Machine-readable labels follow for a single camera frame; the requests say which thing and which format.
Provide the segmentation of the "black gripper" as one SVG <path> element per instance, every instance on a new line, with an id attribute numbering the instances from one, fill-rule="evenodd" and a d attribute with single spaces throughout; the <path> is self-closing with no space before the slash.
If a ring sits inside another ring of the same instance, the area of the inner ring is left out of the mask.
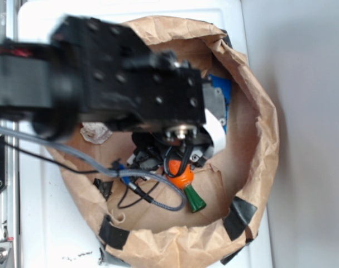
<path id="1" fill-rule="evenodd" d="M 156 170 L 164 162 L 184 157 L 189 151 L 188 164 L 202 167 L 207 160 L 226 148 L 226 133 L 220 121 L 210 108 L 219 108 L 219 116 L 225 117 L 225 101 L 219 88 L 212 81 L 203 85 L 204 111 L 206 122 L 203 126 L 191 129 L 181 126 L 178 130 L 160 133 L 133 133 L 132 141 L 136 148 L 127 163 L 133 168 Z"/>

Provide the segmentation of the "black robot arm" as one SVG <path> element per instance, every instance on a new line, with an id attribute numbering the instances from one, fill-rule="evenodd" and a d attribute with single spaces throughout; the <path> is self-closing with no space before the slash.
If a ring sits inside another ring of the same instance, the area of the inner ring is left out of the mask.
<path id="1" fill-rule="evenodd" d="M 150 133 L 196 164 L 226 147 L 222 91 L 173 50 L 152 51 L 129 27 L 65 17 L 47 44 L 0 44 L 0 119 L 66 140 L 81 122 Z"/>

